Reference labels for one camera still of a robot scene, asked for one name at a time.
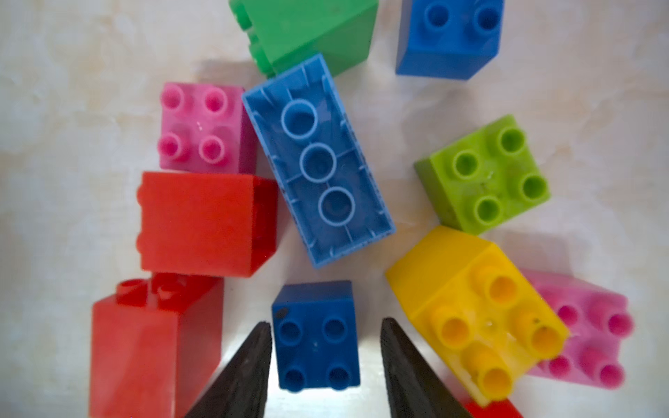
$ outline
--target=pink block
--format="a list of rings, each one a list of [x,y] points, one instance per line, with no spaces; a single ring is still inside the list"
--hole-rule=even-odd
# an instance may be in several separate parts
[[[255,174],[256,131],[236,86],[165,83],[158,139],[162,169]]]
[[[621,387],[625,369],[618,363],[620,342],[634,331],[627,298],[570,276],[521,272],[571,331],[562,353],[528,374],[604,389]]]

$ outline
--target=light blue block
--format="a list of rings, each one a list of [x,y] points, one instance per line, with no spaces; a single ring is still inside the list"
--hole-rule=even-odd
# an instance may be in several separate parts
[[[242,99],[315,268],[395,232],[322,55]]]

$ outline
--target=plastic brick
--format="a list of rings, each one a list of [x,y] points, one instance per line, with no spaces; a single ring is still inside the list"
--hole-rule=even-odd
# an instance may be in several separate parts
[[[469,80],[497,55],[504,0],[403,0],[397,74]]]
[[[193,173],[256,172],[256,133],[242,106],[244,89],[166,83],[158,139],[162,169]]]
[[[333,75],[369,55],[378,0],[230,0],[258,69],[274,77],[320,52]]]
[[[561,274],[522,270],[572,337],[553,360],[540,362],[530,375],[617,389],[625,381],[618,363],[620,343],[634,331],[625,296]]]
[[[499,402],[491,402],[487,407],[481,408],[476,402],[465,405],[467,411],[473,418],[522,418],[518,409],[508,399]]]
[[[395,232],[322,55],[243,100],[314,267]]]
[[[276,251],[276,181],[145,172],[137,191],[142,269],[249,277]]]
[[[180,418],[221,359],[223,279],[157,274],[93,305],[93,418]]]
[[[272,318],[282,389],[360,385],[351,282],[286,285]]]
[[[501,401],[569,330],[492,242],[438,226],[386,271],[416,330],[481,406]]]
[[[442,225],[478,235],[551,196],[513,116],[414,164]]]

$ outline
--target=blue block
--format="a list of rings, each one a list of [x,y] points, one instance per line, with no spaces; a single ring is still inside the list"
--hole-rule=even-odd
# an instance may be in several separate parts
[[[315,268],[395,232],[322,55],[242,99]]]
[[[504,0],[403,0],[395,72],[469,80],[497,55]]]
[[[351,282],[284,286],[272,322],[281,389],[360,385]]]

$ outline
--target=white marble surface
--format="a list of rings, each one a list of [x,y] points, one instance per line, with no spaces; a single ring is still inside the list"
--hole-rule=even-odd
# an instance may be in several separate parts
[[[412,162],[513,113],[553,198],[485,236],[626,294],[637,330],[619,391],[525,377],[512,400],[526,418],[669,416],[669,2],[508,0],[501,53],[468,83],[395,76],[398,25],[382,0],[369,60],[336,78],[397,234],[315,271],[282,202],[276,255],[226,283],[225,359],[284,282],[352,280],[362,385],[291,395],[273,369],[266,416],[389,416],[388,315],[446,376],[383,270],[437,223]],[[254,86],[247,44],[225,0],[0,2],[0,415],[86,416],[90,305],[145,275],[134,194],[157,169],[161,85]]]

